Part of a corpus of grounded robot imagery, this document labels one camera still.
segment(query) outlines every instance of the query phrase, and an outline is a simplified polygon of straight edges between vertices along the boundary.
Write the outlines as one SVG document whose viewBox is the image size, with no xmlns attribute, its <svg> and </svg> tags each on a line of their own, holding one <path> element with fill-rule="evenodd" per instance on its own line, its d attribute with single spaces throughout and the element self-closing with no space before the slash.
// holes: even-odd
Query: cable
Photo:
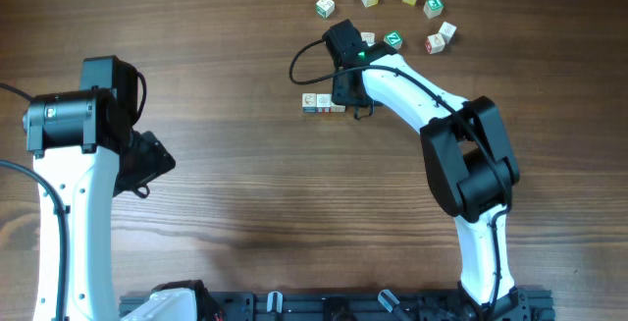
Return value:
<svg viewBox="0 0 628 321">
<path fill-rule="evenodd" d="M 50 195 L 55 206 L 57 223 L 59 224 L 59 281 L 57 285 L 56 320 L 65 320 L 66 312 L 66 274 L 68 271 L 68 226 L 66 223 L 66 209 L 59 193 L 39 174 L 33 170 L 6 160 L 0 160 L 0 167 L 20 172 L 40 184 Z"/>
<path fill-rule="evenodd" d="M 22 98 L 28 100 L 28 102 L 32 102 L 32 96 L 26 94 L 25 92 L 17 89 L 16 87 L 12 87 L 8 84 L 5 84 L 3 82 L 0 82 L 0 88 L 3 88 L 5 90 L 9 90 L 12 93 L 18 94 L 19 96 L 21 96 Z"/>
<path fill-rule="evenodd" d="M 292 62 L 290 63 L 290 68 L 288 71 L 290 80 L 293 83 L 298 84 L 298 85 L 313 84 L 319 81 L 329 80 L 329 79 L 332 79 L 332 78 L 335 78 L 344 74 L 358 72 L 358 71 L 366 71 L 366 70 L 382 70 L 382 71 L 392 72 L 397 76 L 402 76 L 405 79 L 411 81 L 412 83 L 417 85 L 421 90 L 423 90 L 426 94 L 428 94 L 431 98 L 433 98 L 439 105 L 443 106 L 449 113 L 451 113 L 452 119 L 460 127 L 462 127 L 462 129 L 464 130 L 468 138 L 474 141 L 476 145 L 478 146 L 478 149 L 480 149 L 482 156 L 487 161 L 489 168 L 493 172 L 493 175 L 495 176 L 497 183 L 499 184 L 499 189 L 501 190 L 501 193 L 503 194 L 503 198 L 506 205 L 506 208 L 504 210 L 499 211 L 498 213 L 496 213 L 496 215 L 493 216 L 493 219 L 491 220 L 491 224 L 489 225 L 491 227 L 492 235 L 493 235 L 493 245 L 494 245 L 494 250 L 495 250 L 495 261 L 496 261 L 496 274 L 495 274 L 493 297 L 492 297 L 492 301 L 489 305 L 489 309 L 487 312 L 487 315 L 489 316 L 492 315 L 493 312 L 495 311 L 495 306 L 497 303 L 497 296 L 499 294 L 499 280 L 501 279 L 501 258 L 499 256 L 499 241 L 497 238 L 497 219 L 501 217 L 502 215 L 509 213 L 512 208 L 512 195 L 510 194 L 510 190 L 506 188 L 505 183 L 501 180 L 501 177 L 499 176 L 499 172 L 497 171 L 497 165 L 495 163 L 495 160 L 491 157 L 491 155 L 489 154 L 489 151 L 484 146 L 484 143 L 480 141 L 480 139 L 478 138 L 473 128 L 471 128 L 471 126 L 466 121 L 464 121 L 464 119 L 460 117 L 457 111 L 455 111 L 451 106 L 449 106 L 449 104 L 447 104 L 439 95 L 436 95 L 432 90 L 430 90 L 425 84 L 423 84 L 419 80 L 416 80 L 411 75 L 399 69 L 388 67 L 388 66 L 369 65 L 369 66 L 354 67 L 354 68 L 342 70 L 339 72 L 328 74 L 326 76 L 318 77 L 317 79 L 314 79 L 314 80 L 295 80 L 294 77 L 292 76 L 292 69 L 294 68 L 294 64 L 296 63 L 296 60 L 298 59 L 298 57 L 310 47 L 317 45 L 319 43 L 322 43 L 322 42 L 324 42 L 323 39 L 312 42 L 308 44 L 307 46 L 303 47 L 299 52 L 296 53 L 296 55 L 292 59 Z"/>
<path fill-rule="evenodd" d="M 141 113 L 144 111 L 144 104 L 146 104 L 146 78 L 140 72 L 137 72 L 137 77 L 139 81 L 141 81 L 141 101 L 139 103 L 139 109 L 137 109 L 137 116 L 135 117 L 135 121 L 133 121 L 132 125 L 135 125 L 139 118 L 141 117 Z"/>
</svg>

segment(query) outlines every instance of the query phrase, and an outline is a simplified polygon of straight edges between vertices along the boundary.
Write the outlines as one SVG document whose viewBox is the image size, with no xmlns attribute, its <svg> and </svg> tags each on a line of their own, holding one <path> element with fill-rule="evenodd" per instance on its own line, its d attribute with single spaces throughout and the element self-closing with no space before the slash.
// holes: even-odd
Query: wood grain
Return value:
<svg viewBox="0 0 628 321">
<path fill-rule="evenodd" d="M 560 320 L 628 314 L 628 0 L 443 0 L 441 17 L 380 0 L 0 0 L 0 81 L 73 90 L 81 60 L 116 54 L 148 80 L 139 131 L 177 169 L 113 206 L 117 294 L 201 278 L 215 291 L 453 288 L 452 221 L 430 195 L 418 135 L 395 114 L 304 115 L 288 64 L 351 19 L 453 93 L 499 106 L 522 171 L 508 221 L 518 284 L 552 289 Z M 422 6 L 425 0 L 419 0 Z M 429 56 L 441 23 L 457 40 Z M 331 70 L 324 48 L 300 79 Z M 0 158 L 30 165 L 26 104 L 0 92 Z M 34 183 L 0 172 L 0 319 L 32 317 Z"/>
</svg>

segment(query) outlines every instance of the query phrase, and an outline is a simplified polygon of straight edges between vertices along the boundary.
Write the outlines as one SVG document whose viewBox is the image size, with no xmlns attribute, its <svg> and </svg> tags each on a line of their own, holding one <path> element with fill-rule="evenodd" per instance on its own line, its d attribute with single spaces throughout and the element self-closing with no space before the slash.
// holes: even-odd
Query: wooden table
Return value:
<svg viewBox="0 0 628 321">
<path fill-rule="evenodd" d="M 499 106 L 521 168 L 508 218 L 511 271 L 552 289 L 560 320 L 628 313 L 628 0 L 0 0 L 0 81 L 31 94 L 79 87 L 81 60 L 116 54 L 148 80 L 136 129 L 177 168 L 112 212 L 117 295 L 203 279 L 213 291 L 455 287 L 456 231 L 427 186 L 418 134 L 387 109 L 302 114 L 294 53 L 351 19 L 448 91 Z M 443 21 L 452 45 L 423 46 Z M 300 79 L 332 70 L 324 47 Z M 0 91 L 0 158 L 31 165 L 26 104 Z M 0 172 L 0 318 L 32 317 L 35 184 Z"/>
</svg>

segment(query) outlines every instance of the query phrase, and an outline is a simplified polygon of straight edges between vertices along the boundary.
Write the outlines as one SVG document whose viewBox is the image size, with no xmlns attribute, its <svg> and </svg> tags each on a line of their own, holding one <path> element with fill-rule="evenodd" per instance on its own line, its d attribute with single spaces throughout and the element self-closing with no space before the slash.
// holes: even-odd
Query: wire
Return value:
<svg viewBox="0 0 628 321">
<path fill-rule="evenodd" d="M 22 98 L 28 100 L 28 102 L 32 102 L 32 96 L 26 94 L 25 92 L 17 89 L 16 87 L 12 87 L 8 84 L 5 84 L 3 82 L 0 82 L 0 88 L 3 88 L 5 90 L 9 90 L 12 93 L 18 94 L 19 96 L 21 96 Z"/>
<path fill-rule="evenodd" d="M 139 121 L 139 118 L 141 117 L 141 113 L 144 111 L 144 104 L 146 104 L 146 78 L 140 72 L 137 72 L 137 77 L 139 78 L 139 81 L 141 81 L 141 90 L 142 90 L 141 102 L 139 103 L 139 109 L 137 109 L 137 116 L 135 117 L 135 121 L 132 123 L 132 125 L 135 125 L 137 121 Z"/>
<path fill-rule="evenodd" d="M 68 226 L 66 223 L 66 209 L 59 197 L 59 193 L 39 174 L 33 172 L 33 170 L 23 167 L 6 160 L 0 160 L 0 167 L 15 170 L 20 172 L 40 184 L 45 191 L 50 195 L 52 203 L 55 206 L 55 212 L 57 215 L 57 223 L 59 225 L 59 281 L 57 284 L 57 308 L 56 308 L 56 320 L 65 320 L 66 312 L 66 273 L 68 271 Z"/>
<path fill-rule="evenodd" d="M 495 250 L 495 261 L 496 261 L 496 274 L 495 274 L 493 297 L 492 297 L 492 301 L 490 303 L 490 306 L 487 312 L 487 315 L 489 316 L 492 315 L 493 312 L 495 311 L 495 306 L 497 303 L 497 296 L 499 294 L 499 280 L 501 279 L 501 258 L 499 256 L 499 244 L 498 244 L 498 238 L 497 238 L 497 219 L 501 217 L 502 215 L 509 213 L 512 208 L 512 195 L 510 194 L 510 190 L 506 188 L 505 183 L 499 176 L 499 172 L 497 170 L 497 165 L 495 163 L 495 160 L 491 157 L 491 155 L 489 154 L 489 151 L 485 147 L 484 143 L 478 138 L 477 134 L 475 133 L 471 125 L 469 125 L 466 121 L 464 121 L 464 119 L 460 117 L 457 111 L 455 111 L 439 95 L 436 95 L 432 90 L 430 90 L 430 88 L 428 88 L 421 81 L 415 79 L 413 76 L 401 71 L 400 69 L 388 67 L 388 66 L 368 65 L 368 66 L 360 66 L 360 67 L 354 67 L 354 68 L 342 70 L 339 72 L 328 74 L 326 76 L 318 77 L 317 79 L 313 79 L 313 80 L 295 80 L 294 77 L 292 76 L 292 69 L 294 68 L 294 64 L 296 63 L 296 60 L 298 59 L 298 57 L 310 47 L 317 45 L 319 43 L 322 43 L 322 42 L 324 42 L 323 39 L 312 42 L 308 44 L 307 46 L 303 47 L 298 53 L 296 53 L 296 55 L 292 59 L 292 62 L 290 63 L 290 68 L 289 68 L 289 77 L 293 83 L 298 84 L 298 85 L 313 84 L 319 81 L 329 80 L 329 79 L 332 79 L 332 78 L 335 78 L 344 74 L 358 72 L 358 71 L 366 71 L 366 70 L 382 70 L 382 71 L 392 72 L 396 76 L 402 76 L 405 79 L 411 81 L 412 83 L 417 85 L 421 90 L 423 90 L 426 94 L 428 94 L 431 98 L 433 98 L 439 105 L 443 106 L 449 113 L 451 113 L 452 119 L 464 130 L 464 133 L 467 135 L 467 137 L 471 139 L 472 141 L 474 141 L 476 145 L 478 146 L 478 149 L 480 149 L 482 156 L 485 158 L 487 164 L 489 165 L 489 168 L 491 169 L 491 171 L 493 172 L 493 175 L 495 176 L 497 180 L 497 184 L 499 185 L 499 189 L 501 190 L 501 193 L 503 194 L 503 198 L 506 205 L 506 208 L 504 210 L 499 211 L 498 213 L 496 213 L 496 215 L 493 216 L 493 219 L 491 220 L 491 224 L 489 225 L 491 227 L 492 235 L 493 235 L 493 245 L 494 245 L 494 250 Z"/>
</svg>

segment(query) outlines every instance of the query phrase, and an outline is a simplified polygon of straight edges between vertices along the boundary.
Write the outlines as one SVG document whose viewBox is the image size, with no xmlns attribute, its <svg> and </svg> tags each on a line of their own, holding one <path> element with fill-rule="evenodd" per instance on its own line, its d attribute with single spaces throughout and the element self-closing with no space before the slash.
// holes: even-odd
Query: wooden tabletop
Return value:
<svg viewBox="0 0 628 321">
<path fill-rule="evenodd" d="M 378 108 L 303 114 L 294 53 L 351 19 L 398 30 L 417 72 L 498 105 L 521 168 L 508 217 L 520 286 L 551 289 L 559 320 L 628 314 L 628 0 L 0 0 L 0 81 L 30 93 L 79 88 L 81 61 L 116 54 L 142 71 L 152 130 L 177 160 L 144 200 L 112 212 L 116 294 L 202 279 L 212 291 L 452 289 L 453 221 L 427 186 L 419 136 Z M 453 44 L 428 55 L 450 22 Z M 324 47 L 296 76 L 332 71 Z M 0 91 L 0 158 L 31 166 L 21 98 Z M 0 171 L 0 319 L 35 304 L 36 185 Z"/>
</svg>

